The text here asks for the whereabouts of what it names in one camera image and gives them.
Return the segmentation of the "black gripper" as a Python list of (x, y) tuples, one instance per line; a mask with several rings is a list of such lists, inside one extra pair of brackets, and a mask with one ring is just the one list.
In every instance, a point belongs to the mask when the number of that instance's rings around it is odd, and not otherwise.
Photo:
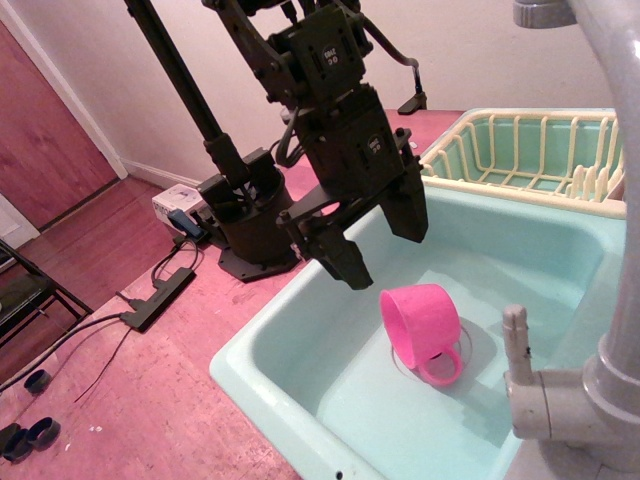
[(337, 102), (291, 111), (278, 143), (277, 164), (306, 157), (318, 186), (279, 221), (296, 252), (314, 258), (352, 290), (373, 284), (361, 251), (345, 230), (380, 206), (394, 235), (420, 243), (428, 229), (420, 170), (411, 133), (392, 130), (375, 90), (364, 86)]

